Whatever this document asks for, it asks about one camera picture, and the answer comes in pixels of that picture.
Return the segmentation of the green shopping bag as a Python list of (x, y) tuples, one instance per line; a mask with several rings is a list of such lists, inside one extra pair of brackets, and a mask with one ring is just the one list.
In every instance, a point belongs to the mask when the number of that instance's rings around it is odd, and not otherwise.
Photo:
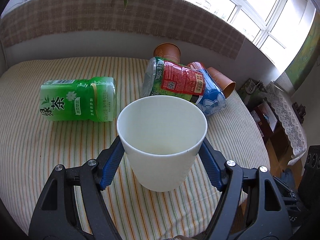
[(263, 92), (264, 84), (261, 81), (249, 78), (238, 90), (237, 93), (243, 103), (248, 106), (260, 92)]

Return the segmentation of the brown paper cup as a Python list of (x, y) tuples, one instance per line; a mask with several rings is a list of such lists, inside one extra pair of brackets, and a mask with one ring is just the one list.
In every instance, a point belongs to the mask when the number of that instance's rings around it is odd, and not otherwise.
[(207, 71), (222, 90), (225, 98), (228, 98), (235, 90), (236, 83), (213, 67), (209, 67)]
[(153, 55), (180, 63), (181, 51), (173, 43), (162, 43), (155, 48)]

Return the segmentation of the white plastic cup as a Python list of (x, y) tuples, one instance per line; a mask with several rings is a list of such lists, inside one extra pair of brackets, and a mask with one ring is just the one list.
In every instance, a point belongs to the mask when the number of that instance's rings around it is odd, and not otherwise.
[(151, 191), (178, 188), (207, 134), (207, 119), (193, 103), (157, 95), (127, 105), (117, 132), (138, 182)]

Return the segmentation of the blue patterned bottle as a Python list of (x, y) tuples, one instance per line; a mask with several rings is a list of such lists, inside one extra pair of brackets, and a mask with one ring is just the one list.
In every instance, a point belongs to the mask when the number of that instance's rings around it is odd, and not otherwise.
[(226, 98), (204, 65), (200, 62), (192, 62), (188, 64), (188, 67), (201, 72), (206, 83), (204, 94), (202, 99), (197, 102), (197, 107), (199, 107), (206, 117), (224, 110), (226, 107)]

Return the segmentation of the white lace cloth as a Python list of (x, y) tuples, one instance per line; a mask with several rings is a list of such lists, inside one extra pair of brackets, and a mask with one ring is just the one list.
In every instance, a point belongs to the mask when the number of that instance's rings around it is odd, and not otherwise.
[(278, 116), (289, 139), (293, 154), (287, 164), (292, 166), (307, 152), (308, 144), (305, 131), (298, 120), (298, 116), (295, 114), (292, 107), (293, 103), (288, 94), (274, 82), (270, 82), (265, 89), (267, 92), (265, 96)]

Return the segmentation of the green tea bottle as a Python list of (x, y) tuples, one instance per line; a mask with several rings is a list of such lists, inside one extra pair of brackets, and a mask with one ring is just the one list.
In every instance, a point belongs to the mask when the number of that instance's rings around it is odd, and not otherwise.
[(40, 88), (40, 113), (49, 121), (109, 122), (116, 117), (112, 77), (49, 80)]

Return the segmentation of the plaid brown blanket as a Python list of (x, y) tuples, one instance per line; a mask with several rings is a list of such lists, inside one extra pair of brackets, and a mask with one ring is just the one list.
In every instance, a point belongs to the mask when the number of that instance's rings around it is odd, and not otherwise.
[(195, 44), (236, 59), (245, 36), (185, 0), (29, 0), (1, 19), (1, 41), (11, 47), (51, 34), (118, 31)]

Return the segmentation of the red-labelled green bottle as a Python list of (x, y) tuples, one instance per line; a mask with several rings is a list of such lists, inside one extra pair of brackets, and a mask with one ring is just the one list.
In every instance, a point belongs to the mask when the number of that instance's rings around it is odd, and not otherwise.
[(205, 89), (204, 75), (198, 70), (162, 57), (152, 57), (144, 75), (141, 96), (168, 95), (198, 104)]

